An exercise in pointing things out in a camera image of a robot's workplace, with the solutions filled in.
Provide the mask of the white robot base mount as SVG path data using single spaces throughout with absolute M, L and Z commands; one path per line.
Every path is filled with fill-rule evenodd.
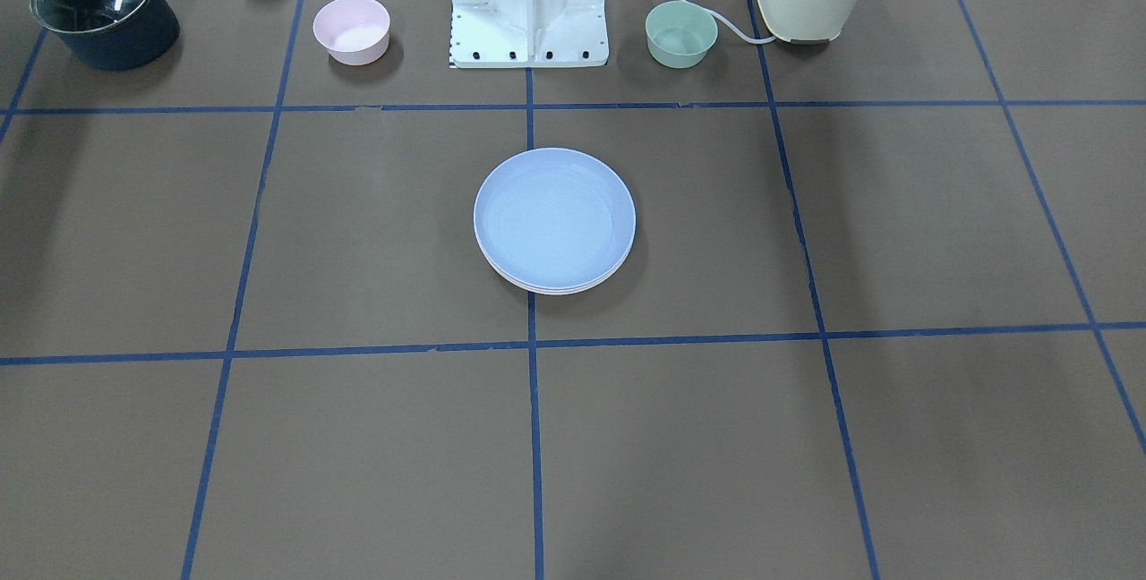
M 455 69 L 582 69 L 610 57 L 606 0 L 452 0 Z

